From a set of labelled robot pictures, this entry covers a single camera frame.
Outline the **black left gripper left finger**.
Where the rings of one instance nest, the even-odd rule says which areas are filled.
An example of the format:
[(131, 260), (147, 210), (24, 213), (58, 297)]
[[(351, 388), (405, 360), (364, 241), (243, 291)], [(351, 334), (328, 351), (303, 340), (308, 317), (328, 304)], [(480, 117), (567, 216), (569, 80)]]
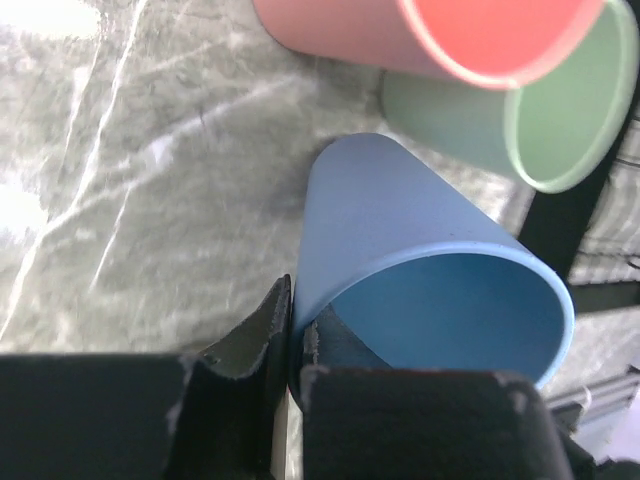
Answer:
[(291, 280), (199, 351), (5, 354), (5, 479), (268, 479)]

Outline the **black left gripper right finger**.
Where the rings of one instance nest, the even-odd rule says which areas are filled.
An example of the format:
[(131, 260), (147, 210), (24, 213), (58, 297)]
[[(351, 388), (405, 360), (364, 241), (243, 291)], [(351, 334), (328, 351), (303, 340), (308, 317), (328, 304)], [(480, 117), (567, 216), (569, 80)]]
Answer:
[(331, 310), (297, 373), (307, 479), (592, 479), (537, 389), (504, 371), (393, 369)]

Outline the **blue plastic tumbler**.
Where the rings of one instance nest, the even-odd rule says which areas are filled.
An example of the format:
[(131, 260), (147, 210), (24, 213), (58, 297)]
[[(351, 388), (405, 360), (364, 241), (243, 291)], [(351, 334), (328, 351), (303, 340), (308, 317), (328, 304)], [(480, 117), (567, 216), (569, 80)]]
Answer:
[(329, 143), (309, 176), (292, 347), (333, 311), (395, 368), (511, 370), (544, 386), (575, 312), (560, 277), (395, 140)]

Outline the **small green plastic tumbler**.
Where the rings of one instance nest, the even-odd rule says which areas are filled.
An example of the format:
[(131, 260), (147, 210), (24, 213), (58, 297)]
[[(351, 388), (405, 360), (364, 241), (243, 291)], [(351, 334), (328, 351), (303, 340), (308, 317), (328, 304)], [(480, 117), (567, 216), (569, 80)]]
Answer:
[(638, 68), (636, 15), (627, 1), (607, 1), (574, 52), (533, 83), (496, 91), (388, 72), (381, 106), (395, 131), (440, 154), (558, 193), (606, 156)]

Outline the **pink plastic tumbler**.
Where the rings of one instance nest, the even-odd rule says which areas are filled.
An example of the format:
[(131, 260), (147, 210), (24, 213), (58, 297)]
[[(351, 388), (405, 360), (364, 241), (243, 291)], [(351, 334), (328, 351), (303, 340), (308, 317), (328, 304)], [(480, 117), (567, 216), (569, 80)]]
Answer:
[(505, 90), (566, 59), (604, 4), (261, 0), (254, 8), (269, 35), (296, 52)]

